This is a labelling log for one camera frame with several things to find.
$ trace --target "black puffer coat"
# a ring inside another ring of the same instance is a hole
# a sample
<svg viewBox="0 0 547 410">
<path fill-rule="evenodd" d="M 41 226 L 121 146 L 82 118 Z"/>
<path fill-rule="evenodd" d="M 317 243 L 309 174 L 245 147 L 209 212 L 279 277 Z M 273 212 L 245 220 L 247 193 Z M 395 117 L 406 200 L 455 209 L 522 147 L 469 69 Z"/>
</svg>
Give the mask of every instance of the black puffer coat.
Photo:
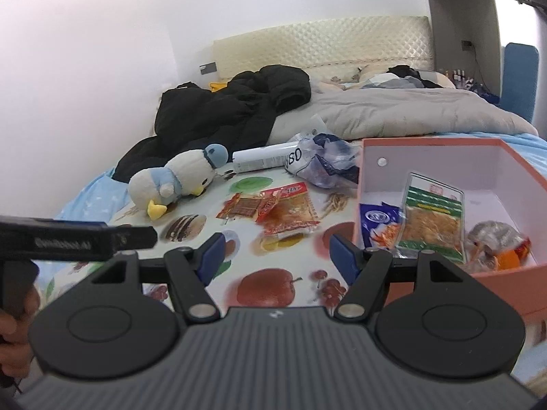
<svg viewBox="0 0 547 410">
<path fill-rule="evenodd" d="M 118 162 L 113 179 L 129 182 L 144 168 L 177 154 L 220 143 L 234 151 L 264 146 L 278 115 L 310 101 L 310 79 L 298 68 L 263 67 L 236 75 L 217 92 L 185 83 L 161 97 L 155 137 L 141 140 Z"/>
</svg>

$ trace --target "metal screw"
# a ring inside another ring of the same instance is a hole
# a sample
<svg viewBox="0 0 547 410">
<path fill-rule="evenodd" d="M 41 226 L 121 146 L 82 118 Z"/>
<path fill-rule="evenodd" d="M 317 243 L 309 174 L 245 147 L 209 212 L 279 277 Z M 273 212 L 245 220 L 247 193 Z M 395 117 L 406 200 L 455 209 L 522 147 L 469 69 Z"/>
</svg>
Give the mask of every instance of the metal screw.
<svg viewBox="0 0 547 410">
<path fill-rule="evenodd" d="M 208 303 L 198 303 L 196 305 L 192 305 L 188 310 L 188 313 L 190 313 L 192 317 L 197 317 L 198 319 L 211 317 L 216 312 L 217 312 L 217 309 Z"/>
<path fill-rule="evenodd" d="M 345 303 L 338 307 L 338 314 L 343 317 L 359 317 L 365 314 L 365 309 L 363 306 L 356 303 Z"/>
</svg>

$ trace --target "plush toy's yellow beak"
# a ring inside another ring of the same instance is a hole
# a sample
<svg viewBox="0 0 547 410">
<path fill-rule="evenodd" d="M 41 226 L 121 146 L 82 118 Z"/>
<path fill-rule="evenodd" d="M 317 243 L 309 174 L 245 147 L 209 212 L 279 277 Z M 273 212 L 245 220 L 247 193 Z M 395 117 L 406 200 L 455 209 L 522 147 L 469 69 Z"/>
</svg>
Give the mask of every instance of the plush toy's yellow beak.
<svg viewBox="0 0 547 410">
<path fill-rule="evenodd" d="M 168 208 L 165 205 L 156 205 L 154 201 L 148 202 L 147 213 L 152 220 L 157 220 L 165 214 Z"/>
<path fill-rule="evenodd" d="M 196 196 L 201 195 L 204 189 L 205 188 L 203 186 L 199 186 L 195 190 L 193 190 L 190 194 L 196 195 Z"/>
</svg>

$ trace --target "gray blanket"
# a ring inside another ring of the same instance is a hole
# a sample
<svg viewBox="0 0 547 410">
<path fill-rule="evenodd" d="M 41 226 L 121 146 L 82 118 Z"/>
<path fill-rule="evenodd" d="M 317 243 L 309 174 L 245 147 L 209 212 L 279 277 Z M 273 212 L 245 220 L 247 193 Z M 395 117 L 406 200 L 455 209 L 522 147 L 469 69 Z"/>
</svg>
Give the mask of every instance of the gray blanket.
<svg viewBox="0 0 547 410">
<path fill-rule="evenodd" d="M 312 94 L 307 105 L 277 117 L 268 144 L 286 142 L 314 114 L 345 140 L 475 131 L 538 135 L 523 118 L 496 108 L 473 92 L 371 88 Z"/>
</svg>

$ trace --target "blue hat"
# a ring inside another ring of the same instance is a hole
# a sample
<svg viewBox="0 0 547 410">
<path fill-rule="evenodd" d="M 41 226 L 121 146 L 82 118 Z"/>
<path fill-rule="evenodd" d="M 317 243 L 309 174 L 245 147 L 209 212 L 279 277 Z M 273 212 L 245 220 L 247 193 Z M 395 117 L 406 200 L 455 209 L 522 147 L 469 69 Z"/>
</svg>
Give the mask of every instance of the blue hat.
<svg viewBox="0 0 547 410">
<path fill-rule="evenodd" d="M 203 150 L 203 155 L 213 168 L 220 168 L 228 162 L 228 151 L 222 145 L 213 143 Z"/>
</svg>

